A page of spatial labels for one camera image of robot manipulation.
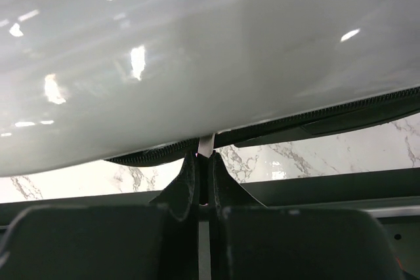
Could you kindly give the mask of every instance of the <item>zipper teeth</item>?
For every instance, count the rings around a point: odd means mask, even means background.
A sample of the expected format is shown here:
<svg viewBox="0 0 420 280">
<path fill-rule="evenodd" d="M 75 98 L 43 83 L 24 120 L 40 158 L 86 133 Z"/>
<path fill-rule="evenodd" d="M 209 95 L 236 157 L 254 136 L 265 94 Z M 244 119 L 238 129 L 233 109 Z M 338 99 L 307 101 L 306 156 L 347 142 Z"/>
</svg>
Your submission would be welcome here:
<svg viewBox="0 0 420 280">
<path fill-rule="evenodd" d="M 310 112 L 306 112 L 306 113 L 302 113 L 298 115 L 293 115 L 293 116 L 277 119 L 275 121 L 269 121 L 267 123 L 244 127 L 237 130 L 231 130 L 231 131 L 216 135 L 215 147 L 219 148 L 222 146 L 228 146 L 230 144 L 234 144 L 236 142 L 245 141 L 246 140 L 245 137 L 247 136 L 247 134 L 260 132 L 264 129 L 267 129 L 268 127 L 277 126 L 284 123 L 292 123 L 294 121 L 296 122 L 301 121 L 302 123 L 304 122 L 307 123 L 307 121 L 311 119 L 320 119 L 328 115 L 340 114 L 342 112 L 347 112 L 349 110 L 359 110 L 360 108 L 366 108 L 368 106 L 371 106 L 380 102 L 401 100 L 404 98 L 416 96 L 418 94 L 420 94 L 420 87 L 412 88 L 408 90 L 402 90 L 399 92 L 388 93 L 381 96 L 374 96 L 372 98 L 366 98 L 363 100 L 353 101 L 353 102 L 341 104 L 338 106 L 331 106 L 329 108 L 324 108 L 324 109 L 320 109 L 316 111 L 310 111 Z M 250 138 L 255 138 L 258 135 L 250 135 L 250 136 L 251 136 Z M 174 144 L 170 144 L 163 148 L 141 151 L 138 153 L 123 155 L 121 157 L 114 157 L 112 159 L 109 159 L 108 161 L 123 164 L 123 165 L 150 163 L 158 159 L 163 159 L 164 157 L 167 157 L 168 155 L 174 154 L 176 152 L 194 150 L 197 148 L 197 146 L 198 146 L 198 138 L 183 140 Z"/>
</svg>

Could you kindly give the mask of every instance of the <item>zipper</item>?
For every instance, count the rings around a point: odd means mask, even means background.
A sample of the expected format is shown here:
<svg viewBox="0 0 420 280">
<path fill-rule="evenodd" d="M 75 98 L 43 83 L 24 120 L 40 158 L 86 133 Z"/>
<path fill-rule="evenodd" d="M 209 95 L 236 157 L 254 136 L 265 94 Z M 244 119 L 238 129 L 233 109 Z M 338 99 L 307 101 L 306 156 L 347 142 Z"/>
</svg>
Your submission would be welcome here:
<svg viewBox="0 0 420 280">
<path fill-rule="evenodd" d="M 221 134 L 216 134 L 215 148 L 229 146 L 231 144 L 243 142 L 260 136 L 265 136 L 273 132 L 279 132 L 281 130 L 297 127 L 299 125 L 311 123 L 334 115 L 349 113 L 351 111 L 365 109 L 370 106 L 412 97 L 419 97 L 420 106 L 420 87 L 383 94 L 380 96 L 374 96 L 371 98 L 353 101 L 337 106 L 330 106 L 328 108 L 293 115 L 274 121 L 269 121 L 267 123 L 261 123 L 258 125 L 223 132 Z M 198 148 L 198 142 L 198 138 L 183 140 L 162 148 L 145 150 L 120 157 L 114 157 L 108 159 L 107 161 L 132 167 L 156 166 L 180 159 L 184 157 L 184 154 L 187 151 L 196 151 Z"/>
</svg>

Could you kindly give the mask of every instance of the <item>white marble countertop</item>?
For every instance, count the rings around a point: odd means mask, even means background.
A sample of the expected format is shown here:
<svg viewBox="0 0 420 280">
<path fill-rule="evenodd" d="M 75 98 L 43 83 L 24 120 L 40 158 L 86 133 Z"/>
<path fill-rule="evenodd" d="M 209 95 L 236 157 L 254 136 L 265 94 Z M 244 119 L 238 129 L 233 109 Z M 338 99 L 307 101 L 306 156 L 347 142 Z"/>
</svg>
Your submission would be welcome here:
<svg viewBox="0 0 420 280">
<path fill-rule="evenodd" d="M 269 146 L 219 149 L 239 182 L 420 167 L 420 114 L 377 127 Z M 162 190 L 182 160 L 150 168 L 105 161 L 0 178 L 0 203 Z"/>
</svg>

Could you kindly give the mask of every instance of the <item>marble surface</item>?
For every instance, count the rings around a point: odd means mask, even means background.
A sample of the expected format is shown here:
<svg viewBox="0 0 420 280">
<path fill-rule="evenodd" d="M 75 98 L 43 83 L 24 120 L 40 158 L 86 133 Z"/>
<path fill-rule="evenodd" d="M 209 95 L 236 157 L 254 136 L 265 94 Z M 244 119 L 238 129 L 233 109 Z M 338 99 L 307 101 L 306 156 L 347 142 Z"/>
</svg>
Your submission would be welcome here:
<svg viewBox="0 0 420 280">
<path fill-rule="evenodd" d="M 239 182 L 420 167 L 420 114 L 381 126 L 269 146 L 219 149 Z M 96 161 L 0 178 L 0 203 L 162 190 L 182 160 L 150 168 Z"/>
</svg>

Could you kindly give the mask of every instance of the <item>white glossy surface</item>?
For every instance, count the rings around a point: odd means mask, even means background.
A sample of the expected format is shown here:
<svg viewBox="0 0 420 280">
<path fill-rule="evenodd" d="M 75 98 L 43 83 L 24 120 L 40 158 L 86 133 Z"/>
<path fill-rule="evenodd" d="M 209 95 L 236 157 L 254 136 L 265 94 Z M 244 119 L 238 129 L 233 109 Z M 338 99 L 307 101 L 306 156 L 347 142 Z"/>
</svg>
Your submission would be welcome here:
<svg viewBox="0 0 420 280">
<path fill-rule="evenodd" d="M 338 136 L 219 150 L 239 182 L 420 167 L 420 114 Z M 97 161 L 29 176 L 0 178 L 0 203 L 162 190 L 182 160 L 150 168 Z"/>
<path fill-rule="evenodd" d="M 420 85 L 420 0 L 0 0 L 0 176 Z"/>
</svg>

